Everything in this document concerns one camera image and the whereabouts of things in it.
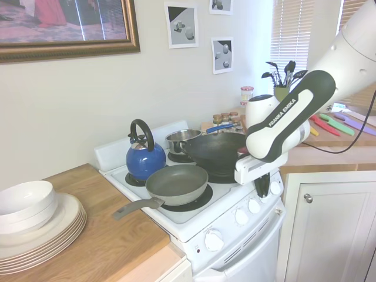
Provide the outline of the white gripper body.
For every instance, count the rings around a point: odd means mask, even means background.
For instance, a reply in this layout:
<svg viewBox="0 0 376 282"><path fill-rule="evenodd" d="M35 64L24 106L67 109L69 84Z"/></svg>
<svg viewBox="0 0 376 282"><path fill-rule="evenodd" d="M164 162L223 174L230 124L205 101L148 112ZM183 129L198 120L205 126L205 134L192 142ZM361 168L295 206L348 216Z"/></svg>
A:
<svg viewBox="0 0 376 282"><path fill-rule="evenodd" d="M246 156L236 162L234 179L238 184L245 185L275 169L278 169L287 162L287 159L287 153L282 154L275 161L270 163L265 163L254 159L251 156Z"/></svg>

